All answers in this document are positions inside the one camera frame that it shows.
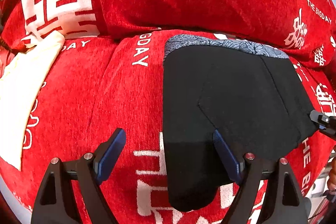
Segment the black pants with patterned trim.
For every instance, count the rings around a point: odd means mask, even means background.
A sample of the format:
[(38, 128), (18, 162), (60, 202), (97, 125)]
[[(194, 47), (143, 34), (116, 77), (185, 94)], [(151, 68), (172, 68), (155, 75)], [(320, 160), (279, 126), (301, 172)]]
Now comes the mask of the black pants with patterned trim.
[(243, 155), (276, 161), (317, 131), (313, 105), (289, 56), (248, 40), (175, 35), (163, 58), (163, 142), (170, 204), (210, 204), (230, 184), (215, 148), (220, 132)]

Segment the red bed cover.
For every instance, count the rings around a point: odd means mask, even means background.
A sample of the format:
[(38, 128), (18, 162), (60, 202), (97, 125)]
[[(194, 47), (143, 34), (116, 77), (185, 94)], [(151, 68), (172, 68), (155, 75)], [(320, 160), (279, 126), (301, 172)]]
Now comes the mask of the red bed cover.
[[(239, 190), (235, 182), (218, 187), (214, 200), (198, 210), (180, 211), (169, 202), (163, 142), (163, 58), (168, 39), (181, 34), (248, 40), (169, 30), (148, 32), (120, 42), (110, 38), (64, 41), (27, 121), (21, 170), (1, 158), (5, 185), (25, 208), (33, 213), (40, 184), (53, 158), (63, 162), (80, 159), (121, 128), (126, 133), (125, 146), (108, 180), (100, 185), (118, 223), (222, 223)], [(324, 67), (308, 68), (286, 54), (313, 110), (335, 116), (335, 92), (327, 73), (334, 57)], [(333, 144), (333, 139), (317, 126), (313, 135), (284, 156), (303, 198), (309, 202), (308, 211), (310, 201), (306, 192)], [(247, 223), (257, 223), (266, 185), (266, 180), (260, 181)], [(82, 223), (92, 223), (77, 180), (72, 181), (72, 188)]]

